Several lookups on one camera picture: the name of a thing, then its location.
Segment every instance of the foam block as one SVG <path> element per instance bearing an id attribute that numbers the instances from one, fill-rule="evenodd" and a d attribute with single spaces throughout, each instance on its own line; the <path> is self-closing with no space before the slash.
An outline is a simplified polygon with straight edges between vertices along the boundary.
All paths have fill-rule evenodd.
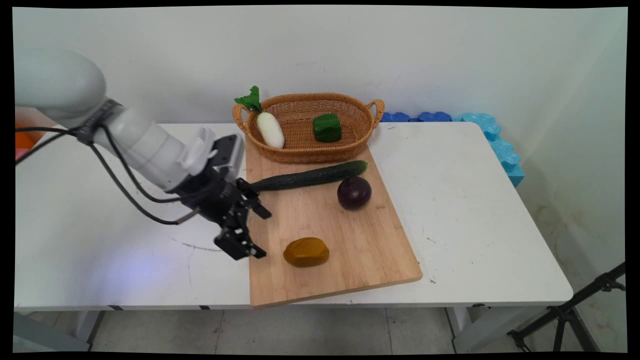
<path id="1" fill-rule="evenodd" d="M 438 111 L 436 113 L 423 112 L 418 117 L 411 117 L 405 113 L 384 113 L 380 122 L 445 122 L 451 121 L 451 115 Z"/>
<path id="2" fill-rule="evenodd" d="M 502 128 L 495 123 L 495 118 L 489 114 L 464 113 L 456 121 L 468 121 L 478 124 L 484 133 L 484 137 L 491 142 L 495 141 L 500 131 L 502 131 Z"/>
<path id="3" fill-rule="evenodd" d="M 513 170 L 507 171 L 507 176 L 509 176 L 509 180 L 511 180 L 513 187 L 516 188 L 518 187 L 518 184 L 520 184 L 520 181 L 524 179 L 524 171 L 522 171 L 519 165 L 516 165 Z"/>
<path id="4" fill-rule="evenodd" d="M 489 142 L 493 152 L 500 160 L 500 164 L 506 172 L 513 170 L 520 162 L 520 155 L 513 152 L 513 145 L 501 139 L 499 136 L 495 141 Z"/>
<path id="5" fill-rule="evenodd" d="M 408 122 L 410 116 L 405 113 L 384 113 L 380 122 Z"/>
<path id="6" fill-rule="evenodd" d="M 451 121 L 451 115 L 438 111 L 434 114 L 424 112 L 418 115 L 418 119 L 422 122 L 447 122 Z"/>

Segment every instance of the floor tile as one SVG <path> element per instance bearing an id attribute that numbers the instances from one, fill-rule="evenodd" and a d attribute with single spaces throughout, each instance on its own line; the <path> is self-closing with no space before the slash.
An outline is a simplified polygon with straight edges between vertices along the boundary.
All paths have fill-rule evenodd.
<path id="1" fill-rule="evenodd" d="M 387 318 L 394 355 L 454 353 L 444 308 L 388 308 Z"/>
<path id="2" fill-rule="evenodd" d="M 214 354 L 222 311 L 106 311 L 92 351 Z"/>
<path id="3" fill-rule="evenodd" d="M 226 310 L 217 354 L 391 354 L 384 309 Z"/>

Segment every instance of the white radish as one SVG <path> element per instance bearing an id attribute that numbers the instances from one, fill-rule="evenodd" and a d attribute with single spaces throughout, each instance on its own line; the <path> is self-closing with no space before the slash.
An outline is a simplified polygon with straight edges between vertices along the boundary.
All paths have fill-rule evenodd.
<path id="1" fill-rule="evenodd" d="M 264 143 L 270 147 L 282 149 L 284 147 L 284 134 L 275 116 L 262 112 L 258 115 L 258 130 L 264 139 Z"/>

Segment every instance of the gray floor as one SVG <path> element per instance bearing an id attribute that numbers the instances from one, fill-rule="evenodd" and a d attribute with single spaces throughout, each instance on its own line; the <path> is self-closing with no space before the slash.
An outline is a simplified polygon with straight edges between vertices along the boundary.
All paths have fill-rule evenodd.
<path id="1" fill-rule="evenodd" d="M 472 319 L 488 309 L 473 309 Z M 71 312 L 29 317 L 67 332 Z M 552 348 L 555 325 L 527 338 L 534 351 Z M 106 311 L 92 351 L 185 354 L 383 355 L 452 354 L 442 308 Z M 563 351 L 579 351 L 567 329 Z M 15 348 L 14 352 L 28 349 Z M 518 352 L 503 336 L 479 352 Z"/>

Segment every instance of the cucumber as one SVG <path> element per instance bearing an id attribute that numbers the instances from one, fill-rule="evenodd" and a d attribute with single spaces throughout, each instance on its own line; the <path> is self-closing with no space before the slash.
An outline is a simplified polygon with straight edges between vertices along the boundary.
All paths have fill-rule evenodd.
<path id="1" fill-rule="evenodd" d="M 251 186 L 256 191 L 284 190 L 300 188 L 302 186 L 332 183 L 351 176 L 358 176 L 367 170 L 367 162 L 362 160 L 349 161 L 331 167 L 317 168 L 295 174 L 276 175 L 257 181 Z"/>

